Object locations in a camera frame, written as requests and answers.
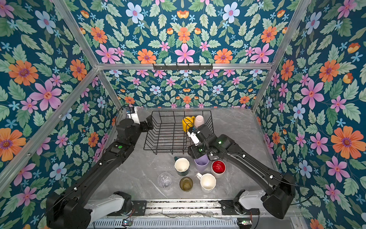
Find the pale pink mug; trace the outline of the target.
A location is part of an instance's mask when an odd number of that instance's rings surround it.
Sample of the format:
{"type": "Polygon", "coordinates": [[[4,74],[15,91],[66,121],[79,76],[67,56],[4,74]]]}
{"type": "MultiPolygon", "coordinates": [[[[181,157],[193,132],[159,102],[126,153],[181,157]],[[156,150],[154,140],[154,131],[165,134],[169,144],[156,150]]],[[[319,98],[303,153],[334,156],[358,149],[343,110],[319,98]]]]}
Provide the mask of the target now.
{"type": "Polygon", "coordinates": [[[195,127],[200,127],[201,125],[205,124],[205,119],[202,115],[197,115],[194,118],[194,126],[195,127]]]}

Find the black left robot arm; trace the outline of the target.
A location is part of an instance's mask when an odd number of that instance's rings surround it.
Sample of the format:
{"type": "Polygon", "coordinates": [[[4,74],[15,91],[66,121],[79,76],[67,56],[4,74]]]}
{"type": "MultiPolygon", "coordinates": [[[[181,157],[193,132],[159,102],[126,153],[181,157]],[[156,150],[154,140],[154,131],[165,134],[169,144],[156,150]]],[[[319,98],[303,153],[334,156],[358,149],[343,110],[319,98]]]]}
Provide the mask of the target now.
{"type": "Polygon", "coordinates": [[[152,129],[151,116],[139,124],[132,118],[121,120],[117,125],[117,139],[100,160],[75,185],[62,194],[53,193],[47,198],[47,226],[51,229],[85,229],[91,222],[125,208],[131,197],[124,192],[116,192],[91,205],[88,201],[104,180],[131,155],[141,133],[152,129]]]}

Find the yellow mug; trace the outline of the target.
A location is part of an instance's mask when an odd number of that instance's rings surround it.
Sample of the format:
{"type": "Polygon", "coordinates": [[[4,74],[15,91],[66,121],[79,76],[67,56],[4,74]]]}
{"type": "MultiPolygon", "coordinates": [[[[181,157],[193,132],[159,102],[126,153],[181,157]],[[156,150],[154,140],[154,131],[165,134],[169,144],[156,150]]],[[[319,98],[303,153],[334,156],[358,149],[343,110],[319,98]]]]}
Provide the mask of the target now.
{"type": "Polygon", "coordinates": [[[182,120],[183,131],[187,133],[187,131],[190,128],[194,127],[194,121],[195,121],[195,116],[184,117],[182,120]]]}

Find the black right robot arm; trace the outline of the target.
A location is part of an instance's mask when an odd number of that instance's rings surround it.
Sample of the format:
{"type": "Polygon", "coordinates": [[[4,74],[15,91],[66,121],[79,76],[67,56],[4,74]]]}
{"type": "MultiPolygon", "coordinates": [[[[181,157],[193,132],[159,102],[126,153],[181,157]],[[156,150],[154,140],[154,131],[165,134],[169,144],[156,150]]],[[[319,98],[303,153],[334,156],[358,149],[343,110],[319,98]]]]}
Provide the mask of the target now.
{"type": "Polygon", "coordinates": [[[216,136],[206,125],[189,127],[187,135],[193,144],[188,154],[193,159],[203,155],[227,160],[241,169],[260,187],[257,191],[241,190],[233,200],[234,209],[244,214],[252,209],[265,209],[283,219],[295,197],[295,179],[281,174],[259,162],[227,135],[216,136]]]}

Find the dark green mug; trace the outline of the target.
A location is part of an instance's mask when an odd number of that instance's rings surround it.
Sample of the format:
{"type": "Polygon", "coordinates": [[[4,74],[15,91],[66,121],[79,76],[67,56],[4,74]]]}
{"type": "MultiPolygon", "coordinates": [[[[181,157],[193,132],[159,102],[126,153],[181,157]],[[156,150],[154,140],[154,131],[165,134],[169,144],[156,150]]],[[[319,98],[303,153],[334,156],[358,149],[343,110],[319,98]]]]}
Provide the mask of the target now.
{"type": "Polygon", "coordinates": [[[190,168],[190,162],[188,159],[181,157],[174,157],[175,160],[175,164],[174,164],[174,168],[175,170],[178,172],[178,174],[182,177],[186,176],[189,173],[189,168],[190,168]]]}

